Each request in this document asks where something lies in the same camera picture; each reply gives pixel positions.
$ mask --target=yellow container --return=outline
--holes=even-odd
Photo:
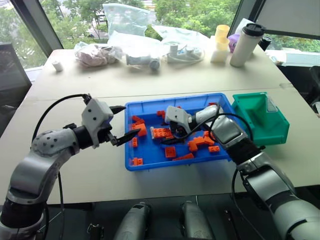
[[[228,49],[230,40],[225,37],[215,38],[215,49],[220,51],[225,51]]]
[[[228,25],[218,25],[215,29],[215,39],[217,38],[227,38],[230,27]]]

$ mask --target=orange lego brick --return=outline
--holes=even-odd
[[[169,158],[175,158],[176,157],[176,148],[174,146],[167,146],[165,149],[165,157],[167,159]]]
[[[198,147],[197,147],[196,142],[194,142],[194,141],[189,141],[189,142],[188,142],[188,146],[189,146],[189,151],[190,151],[190,152],[196,152],[196,151],[198,151]]]
[[[205,143],[205,140],[202,136],[198,136],[198,137],[194,137],[193,138],[193,141],[195,142],[195,144],[198,146],[198,145],[203,145],[203,144],[206,144]]]
[[[219,146],[209,146],[208,150],[210,153],[217,153],[217,152],[220,152],[220,147]]]
[[[135,121],[135,124],[144,124],[145,120],[143,120],[142,118],[138,117],[138,116],[132,116],[132,120]]]
[[[146,125],[144,123],[141,123],[141,124],[134,123],[134,124],[132,124],[132,129],[133,130],[140,129],[140,131],[138,132],[139,137],[147,135],[147,129],[146,129]]]
[[[173,137],[169,128],[153,128],[152,135],[155,139]]]
[[[195,158],[195,156],[191,152],[191,153],[189,153],[187,155],[174,158],[174,159],[172,159],[172,161],[183,160],[183,159],[194,159],[194,158]]]
[[[204,131],[204,132],[203,132],[203,138],[204,138],[205,136],[208,136],[208,137],[209,137],[209,131]]]
[[[165,119],[166,112],[163,111],[163,110],[162,110],[162,111],[156,111],[156,115],[157,115],[157,116],[162,116],[162,118]]]
[[[144,164],[143,158],[134,157],[132,160],[133,166],[139,166],[139,165],[143,165],[143,164]]]
[[[132,138],[132,147],[134,147],[134,148],[138,147],[138,138],[137,137]]]
[[[204,139],[204,142],[205,142],[206,144],[208,144],[209,146],[213,146],[213,145],[215,144],[215,142],[212,141],[209,136],[204,136],[203,139]]]

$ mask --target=gray robot arm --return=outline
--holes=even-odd
[[[181,128],[188,134],[199,123],[222,112],[219,106],[211,105],[192,116],[183,109],[169,106],[165,121],[174,134],[177,130],[181,132]],[[206,125],[210,127],[211,123],[208,120]],[[318,240],[320,210],[296,196],[289,178],[265,152],[255,146],[246,132],[226,115],[215,120],[211,131],[236,163],[249,195],[271,212],[282,239]]]
[[[111,134],[110,121],[123,109],[91,99],[82,113],[82,126],[73,123],[62,130],[41,133],[33,140],[29,154],[10,179],[0,213],[0,240],[36,239],[59,169],[80,149],[97,148],[104,142],[120,146],[138,133],[133,130],[121,138]]]

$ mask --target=blue plastic tray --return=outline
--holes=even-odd
[[[194,158],[172,161],[165,156],[165,147],[168,145],[160,144],[160,139],[152,139],[150,127],[168,128],[163,126],[164,122],[161,116],[157,116],[157,111],[166,110],[168,106],[180,106],[189,114],[194,114],[207,107],[209,103],[219,103],[225,113],[235,113],[226,96],[222,93],[212,93],[204,95],[193,95],[185,97],[173,97],[166,99],[136,101],[127,103],[125,109],[125,131],[130,130],[130,126],[134,121],[132,116],[138,116],[145,121],[147,130],[146,136],[137,137],[138,147],[133,148],[131,142],[125,144],[125,167],[129,171],[147,170],[153,168],[188,165],[199,162],[214,161],[227,159],[230,161],[229,155],[220,146],[220,152],[210,153],[207,145],[199,146],[197,152],[193,152]],[[198,131],[191,135],[188,141],[198,136],[203,136],[203,131]],[[190,153],[187,144],[174,144],[176,157],[181,157]],[[143,158],[143,165],[132,165],[133,158]]]

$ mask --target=window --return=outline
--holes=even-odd
[[[53,29],[65,49],[79,42],[106,43],[108,25],[102,4],[116,0],[39,0]],[[141,0],[122,0],[124,4],[143,8]]]
[[[266,53],[277,65],[320,66],[320,40],[267,34],[272,38]]]
[[[157,23],[198,31],[208,37],[219,24],[231,26],[240,0],[39,0],[65,49],[75,44],[106,43],[104,3],[122,3],[155,12]],[[148,27],[147,37],[160,36]]]
[[[0,0],[0,43],[13,45],[25,69],[42,66],[47,60],[10,0]]]
[[[240,0],[153,0],[157,21],[166,26],[214,35],[220,24],[231,26]]]
[[[267,34],[267,36],[272,38],[268,50],[320,53],[320,40],[273,34]]]

